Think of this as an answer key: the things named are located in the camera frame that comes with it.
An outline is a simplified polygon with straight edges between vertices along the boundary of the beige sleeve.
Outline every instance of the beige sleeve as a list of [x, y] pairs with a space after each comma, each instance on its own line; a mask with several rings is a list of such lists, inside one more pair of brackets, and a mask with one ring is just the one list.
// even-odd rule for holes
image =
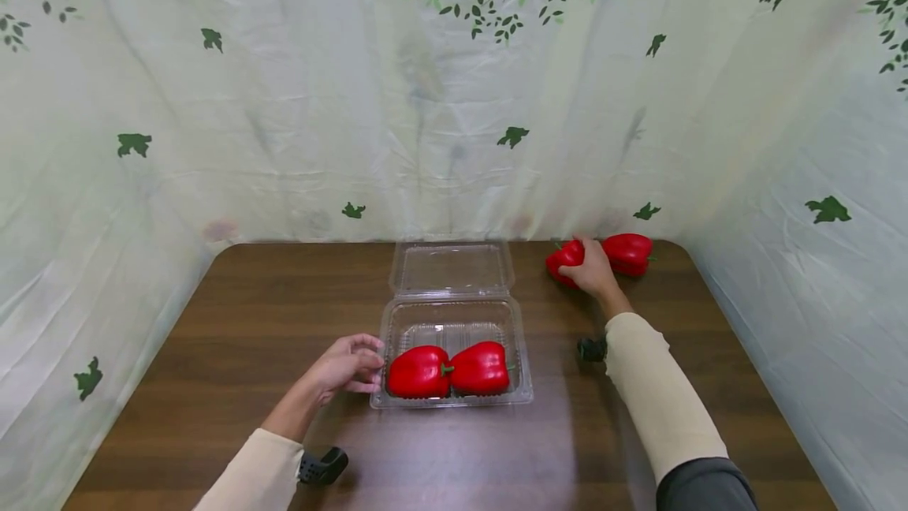
[[661, 333], [637, 314], [618, 314], [605, 325], [605, 341], [605, 372], [627, 405], [657, 485], [690, 460], [728, 457], [716, 425]]
[[195, 506], [195, 511], [287, 511], [303, 445], [259, 428]]

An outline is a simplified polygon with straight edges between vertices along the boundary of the white curtain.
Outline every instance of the white curtain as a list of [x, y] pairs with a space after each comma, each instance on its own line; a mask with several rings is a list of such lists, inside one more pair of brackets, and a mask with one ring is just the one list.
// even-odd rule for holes
[[633, 230], [897, 509], [900, 1], [0, 0], [0, 507], [62, 504], [229, 244]]

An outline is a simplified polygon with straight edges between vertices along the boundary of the brown table surface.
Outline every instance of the brown table surface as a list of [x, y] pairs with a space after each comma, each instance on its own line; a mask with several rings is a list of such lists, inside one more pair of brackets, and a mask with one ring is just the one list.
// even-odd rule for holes
[[[551, 243], [512, 243], [535, 390], [529, 405], [389, 410], [340, 396], [306, 440], [350, 467], [291, 509], [652, 509], [652, 476], [602, 366], [579, 291], [545, 274]], [[394, 244], [241, 244], [222, 253], [103, 441], [65, 509], [191, 509], [246, 437], [334, 339], [377, 333]], [[622, 286], [664, 333], [762, 509], [834, 509], [689, 256], [657, 242]]]

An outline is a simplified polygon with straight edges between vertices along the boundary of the plastic clamshell container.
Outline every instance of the plastic clamshell container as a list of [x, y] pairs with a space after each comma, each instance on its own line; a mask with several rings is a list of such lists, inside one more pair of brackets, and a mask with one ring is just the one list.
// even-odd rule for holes
[[510, 386], [501, 395], [462, 396], [452, 391], [444, 398], [400, 398], [388, 392], [383, 371], [381, 390], [370, 398], [372, 408], [513, 405], [533, 400], [520, 306], [510, 296], [514, 270], [507, 243], [398, 243], [390, 285], [395, 296], [382, 316], [380, 338], [385, 346], [378, 352], [386, 369], [417, 345], [438, 345], [454, 357], [480, 341], [496, 341], [505, 348]]

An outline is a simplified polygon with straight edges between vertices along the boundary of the red bell pepper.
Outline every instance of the red bell pepper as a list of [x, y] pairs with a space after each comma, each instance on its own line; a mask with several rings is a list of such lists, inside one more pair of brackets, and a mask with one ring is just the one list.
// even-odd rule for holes
[[555, 278], [561, 284], [577, 289], [577, 283], [573, 282], [571, 278], [558, 273], [558, 267], [577, 267], [582, 265], [585, 254], [583, 243], [577, 240], [568, 241], [545, 259], [545, 268], [548, 268], [552, 278]]
[[508, 391], [510, 378], [504, 346], [480, 341], [452, 357], [452, 386], [464, 395], [501, 395]]
[[419, 345], [400, 354], [388, 367], [388, 391], [402, 398], [447, 397], [450, 393], [448, 352]]
[[[653, 251], [653, 242], [648, 237], [637, 233], [623, 233], [602, 241], [602, 249], [608, 256], [608, 263], [612, 270], [628, 277], [641, 277], [649, 267], [649, 254]], [[545, 267], [548, 268], [552, 278], [575, 289], [578, 288], [577, 283], [558, 273], [558, 267], [582, 265], [585, 255], [583, 243], [577, 240], [569, 241], [545, 259]]]
[[612, 270], [628, 277], [641, 277], [649, 267], [653, 242], [649, 237], [637, 233], [622, 233], [602, 241], [602, 248], [608, 256]]

